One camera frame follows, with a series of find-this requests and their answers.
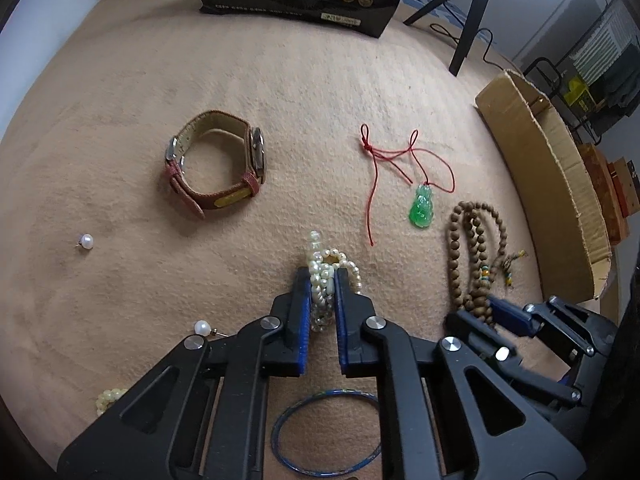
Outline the brown wooden bead mala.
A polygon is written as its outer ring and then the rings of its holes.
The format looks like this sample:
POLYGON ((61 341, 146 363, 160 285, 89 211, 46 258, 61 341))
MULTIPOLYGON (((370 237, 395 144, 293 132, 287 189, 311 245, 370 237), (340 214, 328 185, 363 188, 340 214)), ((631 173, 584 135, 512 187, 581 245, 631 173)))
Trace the brown wooden bead mala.
POLYGON ((452 307, 494 328, 496 315, 489 301, 492 285, 501 273, 506 287, 511 287, 512 263, 526 257, 527 252, 506 252, 508 232, 500 214, 494 206, 480 202, 460 202, 454 206, 447 226, 447 247, 452 307), (498 230, 498 248, 493 257, 487 249, 485 216, 491 218, 498 230))

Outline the brown leather wristwatch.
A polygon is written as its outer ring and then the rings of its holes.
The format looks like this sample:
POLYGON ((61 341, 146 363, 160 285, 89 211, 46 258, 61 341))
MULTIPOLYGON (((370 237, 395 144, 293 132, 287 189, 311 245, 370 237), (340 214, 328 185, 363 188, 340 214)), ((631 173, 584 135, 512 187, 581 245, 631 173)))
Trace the brown leather wristwatch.
POLYGON ((266 180, 265 139, 257 126, 206 110, 173 136, 165 177, 195 217, 254 197, 266 180))

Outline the blue thin bangle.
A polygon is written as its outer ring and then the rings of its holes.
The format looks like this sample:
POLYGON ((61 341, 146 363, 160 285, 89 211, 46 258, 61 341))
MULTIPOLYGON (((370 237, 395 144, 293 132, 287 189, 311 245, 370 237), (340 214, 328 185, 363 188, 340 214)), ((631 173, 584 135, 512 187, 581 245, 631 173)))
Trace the blue thin bangle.
POLYGON ((355 389, 314 393, 285 409, 271 429, 272 456, 309 479, 349 477, 381 454, 378 398, 355 389))

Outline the white pearl earring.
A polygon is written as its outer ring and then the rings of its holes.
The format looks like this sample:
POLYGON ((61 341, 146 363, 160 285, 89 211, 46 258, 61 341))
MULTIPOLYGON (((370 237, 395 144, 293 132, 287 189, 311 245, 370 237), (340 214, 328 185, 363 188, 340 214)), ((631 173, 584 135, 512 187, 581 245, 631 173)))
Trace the white pearl earring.
POLYGON ((89 233, 81 234, 78 238, 77 247, 84 252, 90 252, 94 248, 94 237, 89 233))
POLYGON ((193 325, 193 333, 198 336, 202 336, 205 338, 226 338, 228 334, 221 333, 218 328, 213 325, 210 325, 209 322, 205 320, 198 320, 193 325))

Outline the orange gift box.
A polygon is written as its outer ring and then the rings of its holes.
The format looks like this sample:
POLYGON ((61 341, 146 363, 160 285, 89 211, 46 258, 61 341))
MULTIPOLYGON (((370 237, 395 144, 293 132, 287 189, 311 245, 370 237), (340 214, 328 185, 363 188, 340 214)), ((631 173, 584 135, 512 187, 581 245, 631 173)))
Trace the orange gift box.
POLYGON ((639 177, 626 158, 610 162, 594 144, 578 146, 597 193, 612 247, 630 235, 628 218, 639 212, 639 177))

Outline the cardboard box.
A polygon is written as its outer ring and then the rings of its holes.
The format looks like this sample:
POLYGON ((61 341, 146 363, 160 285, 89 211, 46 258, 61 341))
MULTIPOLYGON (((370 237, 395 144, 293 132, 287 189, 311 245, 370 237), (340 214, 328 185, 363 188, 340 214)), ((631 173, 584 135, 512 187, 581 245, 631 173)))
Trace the cardboard box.
POLYGON ((600 200, 578 148, 548 96, 513 70, 475 98, 518 190, 547 296, 602 294, 612 252, 600 200))

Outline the yellow box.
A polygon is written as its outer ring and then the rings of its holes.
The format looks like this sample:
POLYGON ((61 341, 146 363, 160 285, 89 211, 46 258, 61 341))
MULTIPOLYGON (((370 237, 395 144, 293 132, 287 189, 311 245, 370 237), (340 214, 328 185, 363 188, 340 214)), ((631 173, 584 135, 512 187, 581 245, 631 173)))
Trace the yellow box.
POLYGON ((588 84, 577 75, 567 83, 568 91, 564 94, 564 100, 569 107, 576 107, 587 113, 596 107, 596 102, 589 91, 588 84))

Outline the black clothes rack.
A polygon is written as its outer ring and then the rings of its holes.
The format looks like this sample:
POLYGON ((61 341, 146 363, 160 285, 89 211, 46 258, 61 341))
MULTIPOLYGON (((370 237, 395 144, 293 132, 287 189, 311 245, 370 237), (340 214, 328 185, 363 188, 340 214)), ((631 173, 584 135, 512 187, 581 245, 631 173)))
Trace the black clothes rack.
POLYGON ((574 140, 599 144, 639 106, 639 27, 625 3, 570 0, 522 59, 522 73, 550 99, 574 140), (569 107, 567 83, 581 76, 596 102, 569 107))

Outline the tan blanket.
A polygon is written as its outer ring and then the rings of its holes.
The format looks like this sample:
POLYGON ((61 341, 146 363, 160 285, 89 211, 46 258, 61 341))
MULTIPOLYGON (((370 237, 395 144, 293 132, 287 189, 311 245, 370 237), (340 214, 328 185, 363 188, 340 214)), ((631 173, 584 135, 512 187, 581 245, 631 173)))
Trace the tan blanket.
POLYGON ((378 39, 200 0, 102 0, 1 142, 1 395, 49 466, 204 320, 232 334, 306 263, 309 234, 356 264, 384 314, 435 336, 445 226, 494 206, 512 296, 538 297, 523 206, 475 99, 504 62, 458 76, 439 21, 378 39))

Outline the black tripod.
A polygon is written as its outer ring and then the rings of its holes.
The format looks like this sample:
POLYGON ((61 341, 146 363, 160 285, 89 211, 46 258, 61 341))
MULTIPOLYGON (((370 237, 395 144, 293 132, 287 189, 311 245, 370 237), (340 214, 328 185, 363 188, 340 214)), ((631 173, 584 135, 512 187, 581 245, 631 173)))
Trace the black tripod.
MULTIPOLYGON (((444 6, 449 1, 450 0, 431 0, 406 18, 404 24, 406 26, 416 24, 421 18, 425 18, 427 14, 444 6)), ((449 63, 449 73, 451 75, 457 76, 460 72, 460 68, 470 53, 477 34, 482 30, 480 23, 484 18, 488 2, 489 0, 471 0, 466 18, 461 22, 462 29, 457 40, 456 50, 454 50, 454 55, 449 63)))

